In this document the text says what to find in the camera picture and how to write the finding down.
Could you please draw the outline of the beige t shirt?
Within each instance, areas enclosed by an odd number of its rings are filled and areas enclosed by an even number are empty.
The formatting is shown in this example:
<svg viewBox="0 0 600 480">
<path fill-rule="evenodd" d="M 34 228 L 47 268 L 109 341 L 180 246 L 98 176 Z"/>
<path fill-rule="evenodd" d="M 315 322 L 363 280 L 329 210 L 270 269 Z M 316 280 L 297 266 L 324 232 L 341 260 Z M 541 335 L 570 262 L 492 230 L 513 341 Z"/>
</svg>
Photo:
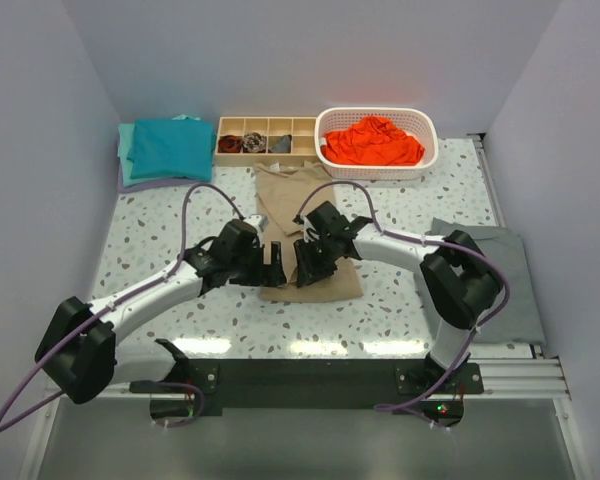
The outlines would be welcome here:
<svg viewBox="0 0 600 480">
<path fill-rule="evenodd" d="M 363 295 L 353 263 L 341 258 L 335 273 L 312 285 L 297 286 L 297 261 L 293 243 L 303 237 L 302 227 L 294 222 L 299 210 L 308 213 L 325 201 L 335 203 L 334 189 L 325 184 L 331 180 L 319 163 L 307 162 L 302 167 L 255 166 L 257 212 L 268 219 L 263 234 L 266 247 L 281 245 L 282 267 L 287 284 L 280 288 L 262 288 L 264 301 L 289 303 L 327 303 L 352 300 Z"/>
</svg>

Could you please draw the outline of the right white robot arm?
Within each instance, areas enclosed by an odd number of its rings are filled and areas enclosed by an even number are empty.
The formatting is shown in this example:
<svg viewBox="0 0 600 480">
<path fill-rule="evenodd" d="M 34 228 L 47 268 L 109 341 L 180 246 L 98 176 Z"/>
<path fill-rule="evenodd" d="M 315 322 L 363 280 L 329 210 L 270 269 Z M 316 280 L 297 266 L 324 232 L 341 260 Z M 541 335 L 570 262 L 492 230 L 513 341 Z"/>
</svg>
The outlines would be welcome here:
<svg viewBox="0 0 600 480">
<path fill-rule="evenodd" d="M 481 325 L 506 305 L 510 285 L 466 232 L 419 238 L 382 229 L 375 216 L 352 220 L 331 202 L 297 213 L 303 238 L 294 242 L 300 288 L 331 277 L 340 259 L 375 261 L 412 272 L 425 285 L 441 323 L 425 358 L 425 379 L 439 393 L 461 380 L 460 366 Z"/>
</svg>

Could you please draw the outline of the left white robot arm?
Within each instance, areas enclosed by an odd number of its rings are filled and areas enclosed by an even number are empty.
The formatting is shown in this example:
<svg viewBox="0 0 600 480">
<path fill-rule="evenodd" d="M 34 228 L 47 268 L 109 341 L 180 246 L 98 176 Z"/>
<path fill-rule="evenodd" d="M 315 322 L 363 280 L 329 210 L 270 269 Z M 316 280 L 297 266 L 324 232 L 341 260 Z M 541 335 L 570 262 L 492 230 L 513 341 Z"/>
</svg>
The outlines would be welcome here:
<svg viewBox="0 0 600 480">
<path fill-rule="evenodd" d="M 176 263 L 146 280 L 85 303 L 77 297 L 56 309 L 35 353 L 44 372 L 74 403 L 84 404 L 115 383 L 153 380 L 165 392 L 187 380 L 183 355 L 167 342 L 148 356 L 124 356 L 118 345 L 164 312 L 227 284 L 281 287 L 281 246 L 266 249 L 262 214 L 233 219 L 220 234 L 183 250 Z"/>
</svg>

